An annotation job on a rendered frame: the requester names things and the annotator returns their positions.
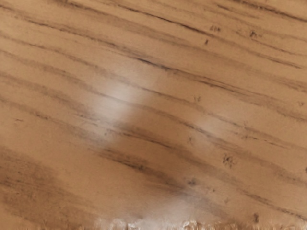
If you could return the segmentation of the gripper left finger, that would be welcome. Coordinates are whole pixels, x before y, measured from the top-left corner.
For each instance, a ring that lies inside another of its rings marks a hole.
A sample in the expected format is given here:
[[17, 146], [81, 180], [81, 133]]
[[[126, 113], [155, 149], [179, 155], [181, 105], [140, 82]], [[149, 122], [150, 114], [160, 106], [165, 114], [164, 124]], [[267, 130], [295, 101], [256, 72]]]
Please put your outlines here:
[[144, 230], [141, 223], [134, 222], [134, 223], [127, 223], [126, 230]]

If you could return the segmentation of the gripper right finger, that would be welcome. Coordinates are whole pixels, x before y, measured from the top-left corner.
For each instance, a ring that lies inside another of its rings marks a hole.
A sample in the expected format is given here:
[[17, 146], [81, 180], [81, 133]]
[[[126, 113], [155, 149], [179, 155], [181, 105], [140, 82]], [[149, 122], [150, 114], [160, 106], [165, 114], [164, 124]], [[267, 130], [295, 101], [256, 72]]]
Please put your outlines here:
[[181, 227], [182, 230], [199, 230], [198, 223], [195, 220], [185, 221]]

